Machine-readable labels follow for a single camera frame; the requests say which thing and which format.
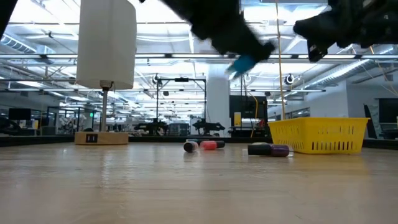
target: wooden table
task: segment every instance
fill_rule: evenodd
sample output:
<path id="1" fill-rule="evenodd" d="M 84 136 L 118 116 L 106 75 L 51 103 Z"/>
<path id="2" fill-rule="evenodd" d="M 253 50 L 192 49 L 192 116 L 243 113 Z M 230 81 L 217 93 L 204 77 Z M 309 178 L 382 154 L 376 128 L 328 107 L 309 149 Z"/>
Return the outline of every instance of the wooden table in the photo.
<path id="1" fill-rule="evenodd" d="M 0 149 L 8 223 L 398 223 L 398 152 L 248 157 L 246 145 Z"/>

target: white cylindrical object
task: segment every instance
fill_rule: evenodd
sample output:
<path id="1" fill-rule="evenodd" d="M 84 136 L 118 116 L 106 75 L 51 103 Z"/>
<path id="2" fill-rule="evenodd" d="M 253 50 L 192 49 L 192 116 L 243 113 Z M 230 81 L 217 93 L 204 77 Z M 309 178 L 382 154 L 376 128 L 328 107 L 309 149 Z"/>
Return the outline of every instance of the white cylindrical object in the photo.
<path id="1" fill-rule="evenodd" d="M 128 0 L 82 0 L 77 84 L 131 89 L 136 54 L 136 10 Z"/>
<path id="2" fill-rule="evenodd" d="M 229 80 L 225 75 L 228 65 L 210 65 L 207 75 L 207 114 L 206 122 L 219 122 L 225 131 L 211 131 L 211 134 L 218 133 L 221 137 L 227 137 L 226 133 L 231 126 L 229 117 Z"/>

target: plastic basket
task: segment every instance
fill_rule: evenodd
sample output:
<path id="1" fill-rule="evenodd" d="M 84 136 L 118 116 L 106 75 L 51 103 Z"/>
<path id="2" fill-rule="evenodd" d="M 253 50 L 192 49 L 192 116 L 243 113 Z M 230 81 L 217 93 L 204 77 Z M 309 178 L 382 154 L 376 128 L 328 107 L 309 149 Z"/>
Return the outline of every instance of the plastic basket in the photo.
<path id="1" fill-rule="evenodd" d="M 355 154 L 369 118 L 296 118 L 269 123 L 274 144 L 306 154 Z"/>

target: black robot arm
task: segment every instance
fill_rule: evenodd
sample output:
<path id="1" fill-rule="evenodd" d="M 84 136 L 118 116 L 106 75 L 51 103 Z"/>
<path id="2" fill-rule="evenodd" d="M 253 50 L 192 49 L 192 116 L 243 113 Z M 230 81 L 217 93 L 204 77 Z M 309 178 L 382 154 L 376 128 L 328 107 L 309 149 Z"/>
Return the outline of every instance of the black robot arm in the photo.
<path id="1" fill-rule="evenodd" d="M 294 32 L 307 39 L 311 62 L 328 53 L 334 43 L 345 48 L 359 44 L 398 44 L 396 0 L 329 0 L 330 10 L 297 21 Z"/>
<path id="2" fill-rule="evenodd" d="M 254 63 L 269 58 L 275 49 L 262 45 L 247 26 L 238 0 L 162 0 L 182 19 L 192 25 L 199 39 L 210 39 L 220 54 L 248 55 Z"/>

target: white column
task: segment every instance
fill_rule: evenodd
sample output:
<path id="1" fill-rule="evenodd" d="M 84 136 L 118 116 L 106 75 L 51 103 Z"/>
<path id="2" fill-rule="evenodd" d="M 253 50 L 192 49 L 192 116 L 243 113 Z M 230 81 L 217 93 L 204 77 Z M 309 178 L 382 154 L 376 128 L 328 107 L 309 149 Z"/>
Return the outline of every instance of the white column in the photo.
<path id="1" fill-rule="evenodd" d="M 229 80 L 224 74 L 227 65 L 210 65 L 207 76 L 207 111 L 206 121 L 209 123 L 219 122 L 225 127 L 224 131 L 218 133 L 220 137 L 228 137 L 231 126 L 229 120 Z"/>

